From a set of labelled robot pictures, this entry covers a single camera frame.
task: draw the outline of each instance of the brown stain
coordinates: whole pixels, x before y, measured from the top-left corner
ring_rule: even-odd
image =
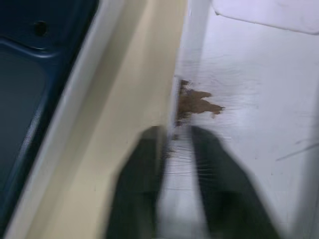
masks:
[[[203,91],[195,91],[185,89],[189,84],[188,81],[181,80],[178,99],[178,110],[176,124],[180,125],[181,120],[188,118],[191,114],[200,114],[203,112],[212,112],[213,117],[219,115],[224,107],[211,104],[202,98],[211,97],[212,94]]]

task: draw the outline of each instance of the blue panel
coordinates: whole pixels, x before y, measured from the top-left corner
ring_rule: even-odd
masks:
[[[0,238],[97,0],[0,0]]]

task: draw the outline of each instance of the dark blue surface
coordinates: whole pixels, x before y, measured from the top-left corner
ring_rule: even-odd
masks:
[[[0,238],[97,0],[0,0]]]

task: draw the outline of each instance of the white floor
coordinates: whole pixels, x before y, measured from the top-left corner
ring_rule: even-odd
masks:
[[[192,124],[220,136],[281,232],[318,238],[319,37],[216,15],[208,0],[190,5],[176,72],[225,107],[215,118],[193,115]],[[175,198],[192,207],[183,196],[189,179],[178,178],[171,197],[180,192]]]
[[[200,200],[189,126],[176,129],[170,146],[158,205],[158,236],[167,239],[209,239]]]

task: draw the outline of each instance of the white surface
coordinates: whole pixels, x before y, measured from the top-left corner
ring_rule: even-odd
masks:
[[[192,123],[220,136],[283,234],[318,238],[319,38],[207,13],[206,0],[192,4],[178,70],[225,107]]]
[[[175,129],[158,204],[158,236],[170,239],[209,239],[199,192],[189,128]]]
[[[212,0],[220,15],[309,34],[319,33],[318,0]]]
[[[64,150],[74,121],[125,0],[100,0],[99,8],[74,64],[52,123],[7,230],[6,239],[24,239],[51,175]]]

